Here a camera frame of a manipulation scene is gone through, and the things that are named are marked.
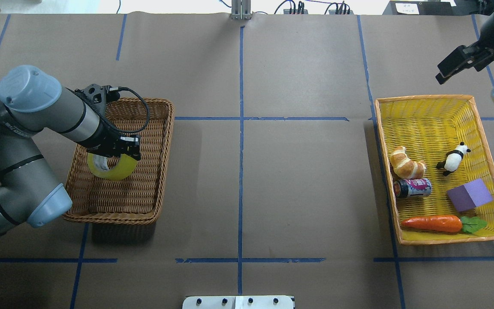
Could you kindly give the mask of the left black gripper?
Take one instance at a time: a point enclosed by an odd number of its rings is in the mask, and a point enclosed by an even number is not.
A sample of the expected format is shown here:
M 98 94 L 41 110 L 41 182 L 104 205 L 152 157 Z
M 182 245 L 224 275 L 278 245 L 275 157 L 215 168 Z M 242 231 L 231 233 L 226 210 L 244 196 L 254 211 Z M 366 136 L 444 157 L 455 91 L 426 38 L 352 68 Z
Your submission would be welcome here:
M 103 157 L 129 156 L 136 161 L 141 160 L 139 134 L 123 134 L 105 124 L 98 125 L 96 131 L 85 139 L 88 153 Z

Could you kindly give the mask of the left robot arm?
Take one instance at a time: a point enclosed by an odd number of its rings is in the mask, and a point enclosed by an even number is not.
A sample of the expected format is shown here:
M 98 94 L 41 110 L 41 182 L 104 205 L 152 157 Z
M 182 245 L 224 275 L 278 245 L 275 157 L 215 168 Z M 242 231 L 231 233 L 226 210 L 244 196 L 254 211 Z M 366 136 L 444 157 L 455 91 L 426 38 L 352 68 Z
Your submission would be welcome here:
M 127 178 L 141 160 L 140 130 L 123 130 L 105 116 L 126 87 L 91 84 L 71 90 L 33 65 L 0 80 L 0 237 L 22 223 L 41 227 L 72 201 L 33 137 L 49 129 L 93 155 L 100 178 Z

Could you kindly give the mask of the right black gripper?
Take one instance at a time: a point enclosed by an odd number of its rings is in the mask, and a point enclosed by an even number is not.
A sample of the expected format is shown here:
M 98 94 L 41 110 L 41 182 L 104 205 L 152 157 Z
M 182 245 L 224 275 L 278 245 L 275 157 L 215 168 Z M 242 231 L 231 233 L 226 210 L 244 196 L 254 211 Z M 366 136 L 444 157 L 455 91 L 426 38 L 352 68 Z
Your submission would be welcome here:
M 464 69 L 474 66 L 480 72 L 494 61 L 494 12 L 480 29 L 479 39 L 474 46 L 460 45 L 438 65 L 435 76 L 440 85 Z

